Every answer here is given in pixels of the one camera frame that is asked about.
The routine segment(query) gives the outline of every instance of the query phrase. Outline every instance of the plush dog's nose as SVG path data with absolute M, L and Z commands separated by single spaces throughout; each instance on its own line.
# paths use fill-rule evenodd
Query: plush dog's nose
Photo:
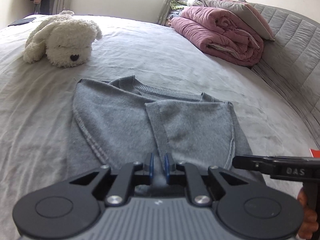
M 76 61 L 78 58 L 79 58 L 79 55 L 71 55 L 71 56 L 70 56 L 70 59 L 71 59 L 72 61 Z

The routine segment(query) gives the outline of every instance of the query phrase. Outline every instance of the pink quilt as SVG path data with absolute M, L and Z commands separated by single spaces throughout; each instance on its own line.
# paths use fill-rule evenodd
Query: pink quilt
M 238 16 L 221 8 L 191 6 L 171 26 L 202 52 L 241 66 L 258 63 L 263 41 Z

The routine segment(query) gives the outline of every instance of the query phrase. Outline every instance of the pink pillow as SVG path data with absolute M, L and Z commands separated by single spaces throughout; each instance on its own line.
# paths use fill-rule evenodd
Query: pink pillow
M 274 41 L 270 26 L 263 16 L 250 4 L 233 0 L 201 0 L 206 7 L 216 7 L 228 10 L 237 15 L 256 33 L 266 39 Z

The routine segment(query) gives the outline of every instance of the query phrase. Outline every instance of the plush dog's head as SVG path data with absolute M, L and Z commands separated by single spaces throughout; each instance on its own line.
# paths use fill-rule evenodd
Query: plush dog's head
M 74 67 L 87 61 L 92 42 L 101 38 L 94 21 L 71 18 L 48 24 L 34 35 L 32 42 L 46 44 L 46 54 L 53 65 Z

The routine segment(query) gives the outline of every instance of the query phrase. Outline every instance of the gray sweater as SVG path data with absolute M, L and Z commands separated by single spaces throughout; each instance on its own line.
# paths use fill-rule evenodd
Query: gray sweater
M 235 155 L 252 154 L 233 105 L 205 93 L 190 95 L 144 85 L 134 76 L 112 82 L 82 79 L 73 101 L 68 175 L 108 164 L 143 161 L 155 155 L 152 186 L 137 195 L 181 195 L 162 174 L 165 153 L 176 161 L 231 168 Z M 262 176 L 236 170 L 251 179 Z

